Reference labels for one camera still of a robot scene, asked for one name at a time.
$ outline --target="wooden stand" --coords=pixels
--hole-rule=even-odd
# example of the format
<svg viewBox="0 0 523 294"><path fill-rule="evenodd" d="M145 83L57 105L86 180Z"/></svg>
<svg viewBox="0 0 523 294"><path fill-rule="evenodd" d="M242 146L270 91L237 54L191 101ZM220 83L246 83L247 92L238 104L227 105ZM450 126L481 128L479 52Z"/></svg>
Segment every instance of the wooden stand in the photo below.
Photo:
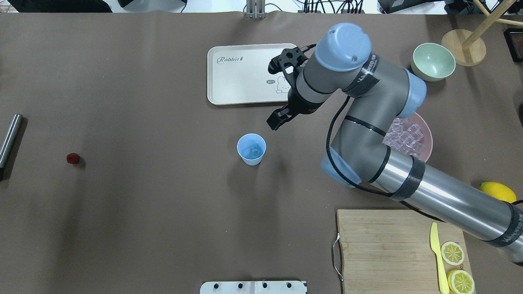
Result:
<svg viewBox="0 0 523 294"><path fill-rule="evenodd" d="M487 53L485 43L480 36L487 31L494 22L504 20L499 19L499 17L503 15L515 1L516 0L504 0L501 2L473 32L457 29L446 33L441 40L441 45L454 55L457 64L463 66L478 65L485 59ZM474 2L476 2L480 8L482 7L479 0L474 0Z"/></svg>

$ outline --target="blue cup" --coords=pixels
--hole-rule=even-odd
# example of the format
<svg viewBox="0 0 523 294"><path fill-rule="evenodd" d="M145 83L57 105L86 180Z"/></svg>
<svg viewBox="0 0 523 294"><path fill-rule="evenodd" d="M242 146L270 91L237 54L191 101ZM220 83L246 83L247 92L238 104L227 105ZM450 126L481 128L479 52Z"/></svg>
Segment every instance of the blue cup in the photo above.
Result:
<svg viewBox="0 0 523 294"><path fill-rule="evenodd" d="M240 138L236 149L243 161L248 165L256 165L262 161L267 145L258 134L247 134Z"/></svg>

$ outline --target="yellow knife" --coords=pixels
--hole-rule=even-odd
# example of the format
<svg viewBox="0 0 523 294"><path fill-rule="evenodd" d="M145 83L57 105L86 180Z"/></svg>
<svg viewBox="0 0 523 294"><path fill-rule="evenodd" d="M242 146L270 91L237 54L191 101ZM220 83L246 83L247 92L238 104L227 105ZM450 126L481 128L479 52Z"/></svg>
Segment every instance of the yellow knife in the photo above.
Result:
<svg viewBox="0 0 523 294"><path fill-rule="evenodd" d="M433 222L430 227L430 248L436 253L436 263L438 264L438 282L441 294L449 294L449 283L445 268L443 268L443 257L441 257L441 248L439 247L438 224Z"/></svg>

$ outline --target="lemon slice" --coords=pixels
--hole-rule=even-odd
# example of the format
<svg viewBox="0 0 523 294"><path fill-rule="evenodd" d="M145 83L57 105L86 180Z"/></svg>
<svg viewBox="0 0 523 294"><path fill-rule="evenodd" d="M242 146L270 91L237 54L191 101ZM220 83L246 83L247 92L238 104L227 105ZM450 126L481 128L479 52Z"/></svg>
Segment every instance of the lemon slice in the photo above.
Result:
<svg viewBox="0 0 523 294"><path fill-rule="evenodd" d="M446 242L441 246L441 255L450 265L460 265L465 259L465 252L458 243Z"/></svg>
<svg viewBox="0 0 523 294"><path fill-rule="evenodd" d="M450 290L456 294L472 294L474 292L474 280L464 270L451 270L448 281Z"/></svg>

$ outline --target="lemon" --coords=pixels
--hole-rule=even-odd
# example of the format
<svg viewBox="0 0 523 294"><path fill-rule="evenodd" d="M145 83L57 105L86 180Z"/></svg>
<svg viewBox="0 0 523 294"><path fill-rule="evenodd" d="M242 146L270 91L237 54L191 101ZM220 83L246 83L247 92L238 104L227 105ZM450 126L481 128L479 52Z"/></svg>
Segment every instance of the lemon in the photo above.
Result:
<svg viewBox="0 0 523 294"><path fill-rule="evenodd" d="M516 193L501 183L484 182L480 185L480 191L508 203L516 201Z"/></svg>
<svg viewBox="0 0 523 294"><path fill-rule="evenodd" d="M456 294L472 294L474 292L474 280L464 270L451 270L448 281L450 290Z"/></svg>
<svg viewBox="0 0 523 294"><path fill-rule="evenodd" d="M465 252L458 243L446 242L441 246L443 260L450 265L460 265L465 260Z"/></svg>

